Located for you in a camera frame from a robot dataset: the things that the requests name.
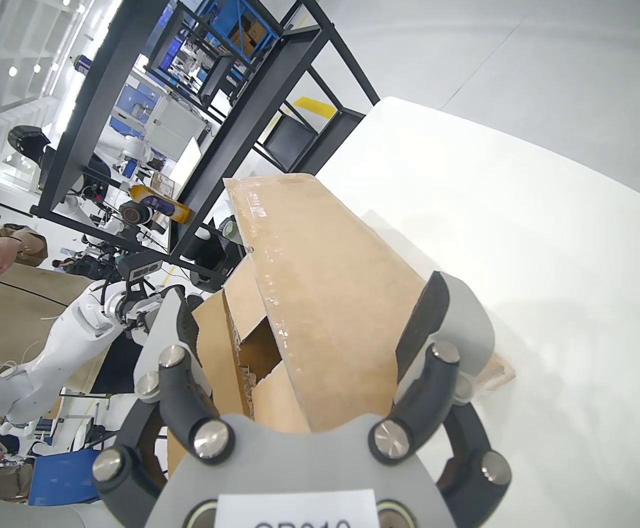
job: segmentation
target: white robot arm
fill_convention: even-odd
[[[77,196],[73,196],[73,195],[65,196],[65,201],[58,204],[55,208],[55,211],[60,214],[64,214],[65,216],[68,216],[73,220],[77,220],[78,222],[81,222],[85,225],[90,225],[91,227],[95,227],[95,224],[93,223],[91,218],[89,218],[87,214],[80,207],[80,198],[78,198]],[[120,231],[122,231],[124,227],[125,226],[122,221],[120,221],[115,216],[112,216],[107,221],[107,223],[100,226],[100,229],[105,231],[106,233],[115,235]],[[87,235],[86,237],[87,237],[87,240],[89,240],[89,242],[94,245],[98,245],[102,242],[102,239],[99,239],[98,237],[93,237],[90,235]]]
[[[0,374],[0,416],[7,418],[0,434],[7,434],[12,424],[38,420],[74,370],[110,347],[124,330],[144,343],[161,295],[127,301],[126,292],[125,282],[106,287],[103,280],[94,282],[53,324],[38,357]]]
[[[124,157],[130,157],[147,163],[154,158],[151,147],[143,140],[134,136],[123,136],[107,123],[102,129],[100,139],[95,147],[96,153],[102,158],[118,162]]]

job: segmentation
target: yellow bottle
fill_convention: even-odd
[[[166,198],[144,185],[132,185],[129,189],[129,194],[134,202],[146,205],[176,222],[187,223],[191,217],[192,211],[189,207],[171,198]]]

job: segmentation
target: brown cardboard sheet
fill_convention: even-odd
[[[309,175],[225,184],[248,256],[194,311],[218,411],[289,433],[387,414],[425,281]],[[513,375],[494,354],[478,381]],[[184,455],[171,435],[168,455],[171,474]]]
[[[310,430],[388,413],[424,280],[312,176],[225,184]]]

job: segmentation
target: black metal shelf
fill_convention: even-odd
[[[317,0],[295,0],[287,15],[278,22],[260,3],[259,0],[244,0],[253,5],[256,11],[280,36],[266,56],[258,64],[253,61],[247,66],[244,87],[236,98],[228,116],[217,116],[207,112],[212,119],[220,122],[221,127],[213,142],[185,183],[178,199],[194,210],[193,219],[186,225],[171,222],[170,254],[157,253],[166,262],[196,271],[203,276],[216,276],[211,270],[200,268],[181,259],[181,255],[189,245],[195,232],[204,225],[204,219],[224,190],[223,179],[236,174],[251,149],[273,163],[278,169],[285,170],[281,163],[258,147],[260,135],[269,125],[281,106],[286,105],[292,114],[313,134],[317,134],[311,125],[295,108],[287,103],[286,98],[296,86],[305,72],[318,84],[337,109],[336,114],[325,125],[324,129],[312,141],[309,141],[300,155],[297,156],[289,170],[309,172],[311,174],[324,165],[326,160],[336,151],[339,145],[349,136],[351,131],[364,117],[363,114],[344,108],[340,100],[330,90],[312,66],[313,60],[322,48],[330,41],[341,58],[345,61],[358,84],[372,104],[380,99],[362,69],[355,61],[346,44],[336,32]],[[100,133],[109,118],[127,76],[133,68],[140,50],[157,24],[166,0],[122,0],[114,16],[109,32],[98,50],[86,79],[76,99],[74,112],[69,120],[67,131],[63,134],[55,156],[48,170],[47,180],[42,196],[31,213],[70,227],[85,234],[97,236],[113,245],[132,252],[147,251],[148,248],[122,236],[109,235],[96,227],[88,226],[66,216],[53,212],[73,184],[88,173],[87,164],[93,154]],[[317,26],[284,31],[294,14],[302,7],[316,20]],[[154,49],[154,64],[164,57],[164,47],[173,40],[172,35],[185,26],[185,17],[191,17],[198,24],[208,24],[179,3],[177,14],[172,18],[169,27],[164,30],[161,43]],[[228,71],[233,68],[236,53],[232,56],[220,56],[215,67],[210,71],[200,93],[186,93],[181,86],[173,89],[182,98],[194,106],[205,106],[212,97],[222,89],[224,91]],[[102,178],[108,184],[117,184],[109,178]]]
[[[236,105],[186,181],[178,201],[196,211],[189,225],[177,226],[172,253],[182,254],[204,218],[268,126],[289,92],[307,71],[328,37],[319,26],[284,33],[240,94]]]

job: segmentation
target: white tabletop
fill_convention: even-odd
[[[489,312],[516,379],[476,404],[513,470],[486,525],[637,525],[640,195],[395,98],[317,177],[424,278],[461,278]]]

